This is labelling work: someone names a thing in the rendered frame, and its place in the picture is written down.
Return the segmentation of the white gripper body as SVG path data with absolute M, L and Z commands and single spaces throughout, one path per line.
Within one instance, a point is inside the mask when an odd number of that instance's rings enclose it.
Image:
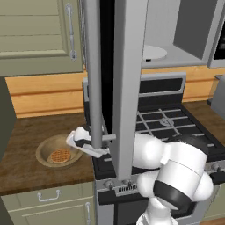
M 94 149 L 91 145 L 91 136 L 89 132 L 83 127 L 78 127 L 76 130 L 70 132 L 66 139 L 66 143 L 75 149 L 79 149 L 84 153 L 100 158 L 102 155 L 109 154 L 109 148 Z

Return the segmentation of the brown round waffle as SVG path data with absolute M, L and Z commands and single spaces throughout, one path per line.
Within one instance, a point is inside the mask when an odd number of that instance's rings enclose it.
M 70 151 L 68 149 L 57 149 L 53 151 L 48 157 L 50 163 L 66 163 L 71 157 Z

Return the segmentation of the tan bowl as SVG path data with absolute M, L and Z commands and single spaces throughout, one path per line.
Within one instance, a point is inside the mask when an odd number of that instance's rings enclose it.
M 58 134 L 50 138 L 47 138 L 45 141 L 43 141 L 36 149 L 36 159 L 38 160 L 38 162 L 48 168 L 60 169 L 60 168 L 68 168 L 71 165 L 73 165 L 76 161 L 78 161 L 83 155 L 83 152 L 80 151 L 79 149 L 70 147 L 66 143 L 66 139 L 67 135 Z M 66 163 L 57 164 L 57 163 L 50 163 L 48 161 L 48 157 L 50 156 L 50 154 L 57 149 L 68 149 L 70 151 L 71 157 Z

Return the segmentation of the olive base cupboard door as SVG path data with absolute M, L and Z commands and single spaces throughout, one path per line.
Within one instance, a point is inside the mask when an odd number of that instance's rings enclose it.
M 30 207 L 11 210 L 14 225 L 87 225 L 85 203 L 90 200 L 74 200 L 44 207 Z M 91 225 L 96 225 L 91 203 Z

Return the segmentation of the grey oven door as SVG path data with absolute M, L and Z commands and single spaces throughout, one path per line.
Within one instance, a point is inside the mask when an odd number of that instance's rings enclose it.
M 139 193 L 117 197 L 115 191 L 97 194 L 97 225 L 135 225 L 146 210 L 148 199 Z M 199 225 L 204 217 L 204 203 L 193 202 L 171 215 L 179 225 Z

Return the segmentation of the white microwave turntable plate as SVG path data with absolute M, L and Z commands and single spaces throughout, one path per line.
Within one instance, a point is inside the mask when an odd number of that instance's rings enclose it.
M 160 47 L 145 45 L 142 59 L 145 62 L 158 61 L 166 57 L 167 51 Z

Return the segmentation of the grey microwave oven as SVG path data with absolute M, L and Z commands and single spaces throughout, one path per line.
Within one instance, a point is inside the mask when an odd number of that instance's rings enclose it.
M 214 53 L 225 19 L 225 0 L 149 0 L 144 44 L 167 51 L 146 68 L 224 67 Z

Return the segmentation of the olive drawer front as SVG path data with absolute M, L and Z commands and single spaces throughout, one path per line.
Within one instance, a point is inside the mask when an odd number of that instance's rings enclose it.
M 55 195 L 55 191 L 59 189 L 61 190 L 61 196 L 58 200 L 50 201 L 50 202 L 39 202 L 37 198 L 37 193 L 42 192 L 43 195 Z M 2 196 L 2 200 L 8 210 L 16 210 L 20 208 L 27 207 L 37 207 L 43 206 L 46 204 L 63 202 L 66 200 L 79 200 L 86 197 L 93 196 L 93 183 L 81 183 L 75 185 L 65 185 L 58 186 L 54 188 L 48 188 L 43 190 L 37 190 L 32 192 L 21 192 L 10 195 Z

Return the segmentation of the dark olive tall panel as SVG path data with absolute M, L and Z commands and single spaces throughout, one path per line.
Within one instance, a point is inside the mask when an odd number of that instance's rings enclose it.
M 0 77 L 0 161 L 4 156 L 16 119 L 7 83 L 4 77 Z

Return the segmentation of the black and grey stove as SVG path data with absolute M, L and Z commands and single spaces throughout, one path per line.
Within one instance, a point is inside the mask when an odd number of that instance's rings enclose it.
M 136 119 L 136 131 L 140 134 L 152 134 L 166 142 L 178 134 L 192 134 L 201 139 L 209 149 L 205 171 L 214 182 L 214 191 L 204 203 L 204 217 L 219 190 L 219 185 L 225 184 L 225 146 L 223 146 L 200 122 L 181 105 L 185 87 L 186 74 L 173 73 L 171 77 L 165 74 L 154 74 L 141 77 L 139 106 Z M 131 187 L 127 187 L 116 177 L 111 156 L 106 154 L 93 158 L 95 174 L 95 194 L 97 210 L 97 194 L 99 192 L 115 191 L 117 197 L 137 192 L 137 176 L 143 169 L 133 168 Z M 216 172 L 212 166 L 218 163 L 224 172 Z M 114 188 L 106 188 L 105 181 L 112 180 Z

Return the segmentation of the olive base cupboard run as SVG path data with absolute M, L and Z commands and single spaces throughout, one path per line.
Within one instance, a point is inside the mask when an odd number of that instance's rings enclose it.
M 220 218 L 225 218 L 225 184 L 219 185 L 219 190 L 205 214 L 204 221 Z

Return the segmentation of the olive wall cupboard door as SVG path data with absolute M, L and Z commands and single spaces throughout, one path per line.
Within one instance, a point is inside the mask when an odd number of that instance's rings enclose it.
M 77 58 L 70 59 L 69 18 Z M 78 0 L 0 0 L 0 76 L 81 72 Z

